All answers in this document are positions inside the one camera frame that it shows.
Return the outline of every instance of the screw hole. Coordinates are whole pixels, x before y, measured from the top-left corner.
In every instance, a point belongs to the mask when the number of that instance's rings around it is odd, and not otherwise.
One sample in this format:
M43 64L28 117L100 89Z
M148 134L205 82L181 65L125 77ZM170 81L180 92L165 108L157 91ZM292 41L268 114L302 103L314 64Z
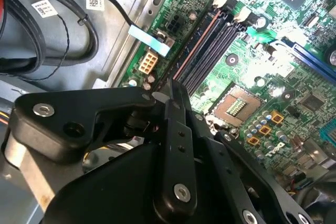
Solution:
M289 219L290 223L292 223L292 224L299 224L299 222L297 221L297 219L290 212L287 212L286 215L287 215L287 218Z
M178 150L182 153L185 153L185 148L182 145L179 146Z
M153 5L158 6L161 3L161 0L153 0Z
M232 174L232 171L228 167L226 168L226 172L229 173L229 174Z
M82 137L85 134L84 127L81 124L75 122L66 123L63 126L63 131L65 134L67 134L67 136L73 138Z

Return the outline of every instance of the yellow wire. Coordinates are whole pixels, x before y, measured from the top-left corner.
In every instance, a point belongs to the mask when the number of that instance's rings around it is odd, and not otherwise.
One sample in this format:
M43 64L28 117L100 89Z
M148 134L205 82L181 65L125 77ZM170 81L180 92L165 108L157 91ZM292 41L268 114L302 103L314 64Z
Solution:
M3 115L4 117L6 117L6 118L8 118L8 119L9 119L9 116L8 116L8 115L6 115L4 112L1 112L1 111L0 111L0 115Z

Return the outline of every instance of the red wire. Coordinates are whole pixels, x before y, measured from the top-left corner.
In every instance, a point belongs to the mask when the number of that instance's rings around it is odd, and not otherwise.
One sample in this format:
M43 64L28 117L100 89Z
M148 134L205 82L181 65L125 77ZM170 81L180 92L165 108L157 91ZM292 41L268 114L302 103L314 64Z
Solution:
M2 122L2 123L4 123L4 124L8 125L8 122L6 122L5 120L3 120L3 119L1 119L1 118L0 118L0 122Z

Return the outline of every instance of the white label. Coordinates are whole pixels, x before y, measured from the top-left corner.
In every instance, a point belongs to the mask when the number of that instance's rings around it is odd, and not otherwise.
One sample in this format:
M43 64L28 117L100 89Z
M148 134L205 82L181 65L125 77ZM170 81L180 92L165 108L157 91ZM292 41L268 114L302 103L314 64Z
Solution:
M49 0L39 1L33 3L31 6L41 15L42 18L47 18L58 14Z
M283 142L278 143L277 147L275 147L272 151L267 153L266 157L272 157L274 154L276 154L281 148L283 148L285 144Z
M86 9L88 10L105 10L104 0L86 0Z

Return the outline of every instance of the metal screw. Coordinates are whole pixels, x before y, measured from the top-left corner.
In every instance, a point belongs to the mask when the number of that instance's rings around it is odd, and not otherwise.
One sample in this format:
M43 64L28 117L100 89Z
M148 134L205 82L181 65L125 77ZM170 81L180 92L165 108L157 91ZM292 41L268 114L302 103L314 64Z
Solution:
M256 217L249 210L243 211L243 217L247 224L258 224Z
M201 115L196 114L195 117L196 117L198 120L203 121L203 117L202 117Z
M148 101L151 99L147 94L143 94L142 97L144 97Z
M33 112L38 116L42 116L43 118L48 118L55 114L54 108L51 105L45 103L39 103L35 105L33 107Z
M227 141L231 141L231 137L227 134L224 134L224 138L227 140Z
M177 108L177 109L180 109L180 108L181 108L181 107L178 105L177 102L173 102L173 105L174 105L174 107Z
M302 214L299 214L299 218L302 221L302 223L304 224L309 224L309 221L305 218L305 216L303 216Z
M190 192L189 192L189 189L183 185L183 184L176 184L174 186L174 193L175 193L175 196L182 202L189 202L190 201Z

